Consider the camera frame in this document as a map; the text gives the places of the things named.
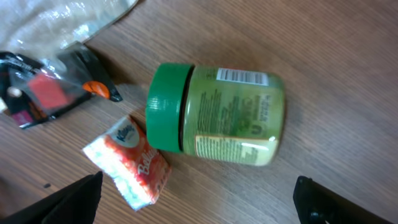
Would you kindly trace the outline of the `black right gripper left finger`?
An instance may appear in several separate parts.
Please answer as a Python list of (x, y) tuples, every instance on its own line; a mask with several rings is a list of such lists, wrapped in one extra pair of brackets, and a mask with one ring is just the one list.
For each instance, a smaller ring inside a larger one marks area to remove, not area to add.
[(2, 219), (1, 224), (93, 224), (102, 183), (101, 171), (87, 175)]

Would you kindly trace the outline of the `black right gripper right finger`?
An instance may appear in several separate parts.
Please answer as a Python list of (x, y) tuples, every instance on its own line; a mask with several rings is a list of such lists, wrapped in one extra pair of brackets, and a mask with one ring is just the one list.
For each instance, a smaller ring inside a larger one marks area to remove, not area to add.
[(302, 175), (293, 201), (301, 224), (392, 224)]

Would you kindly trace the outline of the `red Kleenex tissue pack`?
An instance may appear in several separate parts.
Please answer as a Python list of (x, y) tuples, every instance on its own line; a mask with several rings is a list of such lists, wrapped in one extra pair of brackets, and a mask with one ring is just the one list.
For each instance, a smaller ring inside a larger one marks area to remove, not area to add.
[(113, 179), (133, 210), (156, 203), (172, 170), (131, 116), (120, 119), (83, 152)]

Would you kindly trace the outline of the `dark red snack packet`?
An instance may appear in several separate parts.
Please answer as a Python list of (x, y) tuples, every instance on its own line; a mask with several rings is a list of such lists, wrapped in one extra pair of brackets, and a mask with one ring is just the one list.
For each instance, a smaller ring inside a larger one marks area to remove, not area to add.
[(1, 112), (21, 129), (56, 119), (93, 96), (122, 96), (99, 58), (75, 42), (41, 60), (1, 52)]

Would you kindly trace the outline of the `green lidded jar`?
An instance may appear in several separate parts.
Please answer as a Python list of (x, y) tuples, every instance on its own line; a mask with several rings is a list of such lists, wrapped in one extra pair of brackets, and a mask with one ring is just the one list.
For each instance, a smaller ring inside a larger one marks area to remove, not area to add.
[(163, 63), (149, 89), (147, 139), (163, 151), (265, 166), (284, 117), (285, 88), (273, 73)]

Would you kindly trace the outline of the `white snack pouch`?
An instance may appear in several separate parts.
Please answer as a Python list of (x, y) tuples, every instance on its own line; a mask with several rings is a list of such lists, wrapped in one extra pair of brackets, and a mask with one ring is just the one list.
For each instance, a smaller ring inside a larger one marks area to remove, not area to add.
[(1, 0), (1, 50), (49, 58), (85, 42), (127, 14), (137, 0)]

